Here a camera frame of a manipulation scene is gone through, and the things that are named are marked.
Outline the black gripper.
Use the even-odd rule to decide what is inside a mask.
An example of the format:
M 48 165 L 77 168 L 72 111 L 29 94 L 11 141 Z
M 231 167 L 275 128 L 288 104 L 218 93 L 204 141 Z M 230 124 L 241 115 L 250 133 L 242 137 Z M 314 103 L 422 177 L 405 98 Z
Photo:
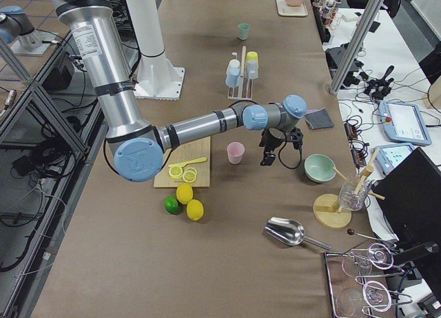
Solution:
M 263 148 L 263 158 L 260 162 L 261 166 L 271 166 L 278 157 L 279 162 L 283 166 L 287 166 L 282 161 L 281 152 L 288 143 L 293 144 L 293 148 L 299 152 L 299 161 L 296 166 L 299 166 L 302 161 L 302 144 L 303 133 L 300 128 L 294 127 L 290 132 L 283 132 L 276 130 L 274 134 L 271 129 L 265 129 L 261 133 L 259 146 Z

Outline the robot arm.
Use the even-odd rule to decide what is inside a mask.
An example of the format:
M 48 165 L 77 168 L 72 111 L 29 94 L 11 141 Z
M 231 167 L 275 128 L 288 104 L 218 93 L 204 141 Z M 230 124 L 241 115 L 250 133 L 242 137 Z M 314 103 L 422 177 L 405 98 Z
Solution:
M 303 98 L 290 95 L 282 103 L 238 101 L 224 110 L 153 126 L 143 118 L 136 95 L 178 99 L 184 77 L 184 70 L 165 56 L 155 0 L 126 0 L 141 53 L 136 79 L 130 77 L 109 0 L 52 2 L 57 17 L 72 32 L 105 115 L 116 172 L 129 181 L 154 178 L 165 164 L 167 150 L 241 126 L 264 131 L 263 163 L 269 165 L 275 148 L 287 140 L 307 111 Z

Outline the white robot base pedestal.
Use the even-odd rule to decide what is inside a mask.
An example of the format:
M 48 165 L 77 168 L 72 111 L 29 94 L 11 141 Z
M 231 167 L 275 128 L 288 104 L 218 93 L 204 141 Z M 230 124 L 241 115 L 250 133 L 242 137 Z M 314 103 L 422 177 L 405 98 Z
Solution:
M 126 0 L 136 41 L 141 52 L 135 96 L 139 99 L 177 101 L 185 69 L 174 67 L 165 53 L 155 0 Z

